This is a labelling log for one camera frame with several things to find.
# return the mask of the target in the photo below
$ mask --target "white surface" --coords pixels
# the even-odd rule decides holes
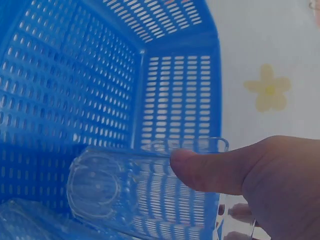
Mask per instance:
[[[222,136],[231,149],[272,135],[320,139],[320,29],[309,0],[207,0],[218,28],[223,85]],[[244,88],[260,67],[288,77],[283,111],[258,112]],[[268,239],[262,231],[255,237]]]

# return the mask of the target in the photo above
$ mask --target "clear plastic cup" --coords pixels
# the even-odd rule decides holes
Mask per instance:
[[[228,216],[234,197],[194,191],[170,167],[175,149],[221,153],[228,151],[226,140],[158,140],[142,148],[89,147],[74,160],[67,197],[75,217],[143,239],[222,240],[234,232],[251,239],[254,219],[235,225]]]

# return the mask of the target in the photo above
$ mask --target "basket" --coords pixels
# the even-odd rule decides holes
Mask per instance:
[[[0,200],[70,212],[87,146],[218,137],[221,62],[204,0],[1,0]]]

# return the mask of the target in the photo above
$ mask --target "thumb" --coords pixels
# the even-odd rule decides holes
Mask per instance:
[[[176,176],[196,191],[242,195],[246,176],[263,155],[261,149],[259,143],[206,155],[177,149],[171,154],[170,165]]]

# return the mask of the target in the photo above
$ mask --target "finger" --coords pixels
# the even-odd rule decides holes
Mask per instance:
[[[228,235],[226,235],[223,240],[249,240],[249,239],[251,238],[248,235],[233,231],[228,233]]]
[[[222,216],[225,213],[226,206],[224,204],[219,205],[218,208],[218,215]],[[246,203],[239,203],[233,208],[229,209],[228,215],[232,217],[235,220],[238,220],[243,223],[252,223],[254,221],[254,217],[252,215],[252,212],[249,208],[249,205]],[[260,228],[260,224],[255,221],[254,224],[255,227]]]
[[[171,154],[170,164],[176,176],[196,191],[242,195],[243,183],[259,161],[269,161],[273,153],[307,142],[302,138],[274,136],[224,153],[200,155],[178,149]]]
[[[242,223],[251,224],[255,221],[248,204],[245,203],[234,205],[233,208],[228,210],[228,215]]]
[[[261,153],[255,145],[207,155],[178,149],[171,154],[170,164],[176,176],[196,191],[241,195],[242,184],[259,158],[257,155]]]

